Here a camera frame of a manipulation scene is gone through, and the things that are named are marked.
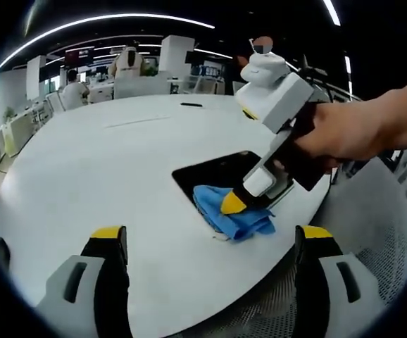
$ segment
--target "white pillar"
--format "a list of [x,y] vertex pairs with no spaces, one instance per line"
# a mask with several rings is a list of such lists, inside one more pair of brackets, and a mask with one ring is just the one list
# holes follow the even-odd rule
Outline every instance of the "white pillar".
[[184,61],[188,51],[194,50],[194,39],[169,35],[161,42],[159,71],[183,78],[191,72],[191,65]]
[[39,55],[27,63],[27,99],[44,99],[44,91],[39,90],[39,69],[46,65],[46,57]]
[[60,87],[64,89],[67,84],[67,72],[65,71],[64,67],[62,67],[60,68]]

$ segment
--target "table surface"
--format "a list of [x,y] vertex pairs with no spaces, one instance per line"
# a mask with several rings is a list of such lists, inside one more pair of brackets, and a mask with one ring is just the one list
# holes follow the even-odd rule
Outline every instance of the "table surface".
[[55,115],[0,190],[0,237],[11,249],[15,285],[38,304],[47,278],[95,229],[125,225],[134,337],[164,337],[211,317],[283,258],[329,178],[312,192],[295,184],[273,208],[275,234],[233,244],[213,238],[171,173],[238,151],[262,156],[273,137],[233,96],[141,96]]

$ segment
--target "blue cloth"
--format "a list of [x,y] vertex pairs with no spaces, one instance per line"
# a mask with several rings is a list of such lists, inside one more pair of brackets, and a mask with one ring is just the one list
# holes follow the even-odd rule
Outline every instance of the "blue cloth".
[[208,185],[194,187],[194,203],[206,219],[217,231],[223,232],[230,239],[244,241],[254,234],[272,234],[275,232],[269,216],[273,214],[268,209],[249,210],[234,215],[224,215],[220,212],[223,199],[231,191],[230,188],[217,188]]

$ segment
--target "ceiling light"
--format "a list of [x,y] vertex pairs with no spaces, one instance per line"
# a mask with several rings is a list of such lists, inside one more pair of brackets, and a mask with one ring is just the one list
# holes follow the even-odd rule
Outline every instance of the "ceiling light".
[[233,57],[228,56],[228,55],[215,53],[214,51],[205,51],[205,50],[203,50],[203,49],[197,49],[197,48],[194,48],[194,50],[195,50],[195,51],[200,51],[200,52],[202,52],[202,53],[211,54],[211,55],[222,56],[223,58],[233,58]]
[[160,47],[161,48],[160,44],[139,44],[138,46],[139,47]]
[[105,19],[115,19],[115,18],[158,18],[158,19],[168,19],[168,20],[176,20],[176,21],[182,21],[184,23],[191,23],[193,25],[200,25],[203,27],[211,28],[214,29],[215,27],[212,25],[207,25],[206,23],[200,23],[199,21],[194,21],[190,19],[185,19],[185,18],[178,18],[177,16],[170,16],[170,15],[161,15],[161,14],[148,14],[148,13],[123,13],[123,14],[110,14],[110,15],[100,15],[100,16],[94,16],[92,18],[86,18],[78,21],[73,21],[71,23],[66,23],[65,25],[58,26],[52,30],[49,30],[47,32],[42,33],[41,35],[38,35],[34,39],[31,39],[29,42],[23,44],[19,48],[17,48],[13,53],[11,53],[9,56],[7,56],[1,63],[0,63],[0,68],[2,68],[4,65],[6,65],[14,56],[18,55],[21,51],[23,51],[25,48],[31,46],[34,44],[36,41],[39,41],[40,39],[43,39],[55,32],[58,32],[60,30],[64,30],[66,28],[75,26],[75,25],[80,25],[82,23],[89,23],[92,21],[97,21],[97,20],[105,20]]
[[344,60],[346,61],[346,70],[348,74],[351,74],[351,59],[348,56],[344,57]]
[[125,47],[124,44],[119,44],[117,46],[109,46],[109,47],[100,47],[100,48],[95,48],[95,51],[100,51],[102,49],[112,49],[112,48],[121,48],[121,47]]
[[102,41],[102,40],[108,40],[108,39],[119,39],[121,37],[160,37],[163,38],[163,35],[151,35],[151,34],[130,34],[130,35],[113,35],[110,37],[99,37],[97,39],[91,39],[91,40],[86,40],[86,41],[82,41],[82,42],[78,42],[77,44],[70,44],[68,46],[63,46],[59,49],[56,49],[54,51],[51,51],[49,53],[49,55],[54,54],[54,53],[58,53],[59,51],[62,51],[64,49],[70,48],[70,47],[74,47],[74,46],[79,46],[81,44],[87,44],[90,42],[96,42],[96,41]]
[[56,58],[55,60],[46,63],[46,65],[50,65],[50,64],[53,63],[53,62],[61,61],[61,60],[64,60],[64,56],[63,56],[62,58]]
[[349,101],[352,101],[352,81],[349,81],[349,95],[351,96]]
[[335,7],[333,6],[332,2],[330,0],[323,0],[325,6],[327,7],[327,10],[329,11],[330,16],[332,17],[332,21],[335,25],[341,26],[341,23],[339,22],[337,12],[335,11]]
[[74,48],[74,49],[68,49],[65,52],[67,53],[68,51],[79,51],[82,49],[90,49],[90,48],[94,48],[94,46],[88,46],[88,47],[80,47],[80,48]]
[[94,58],[114,58],[115,56],[118,56],[119,54],[108,54],[108,55],[100,55],[100,56],[95,56]]

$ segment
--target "white robotic arm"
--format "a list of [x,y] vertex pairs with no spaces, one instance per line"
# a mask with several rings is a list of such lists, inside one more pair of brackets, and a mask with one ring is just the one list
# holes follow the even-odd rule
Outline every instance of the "white robotic arm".
[[[239,213],[250,206],[269,206],[287,190],[288,174],[307,190],[324,174],[322,166],[294,140],[313,129],[314,103],[329,101],[327,95],[292,73],[285,60],[272,52],[254,53],[241,74],[249,83],[236,93],[236,100],[247,116],[259,120],[277,136],[242,184],[227,195],[221,207],[224,214]],[[286,172],[280,172],[274,160],[281,162]]]

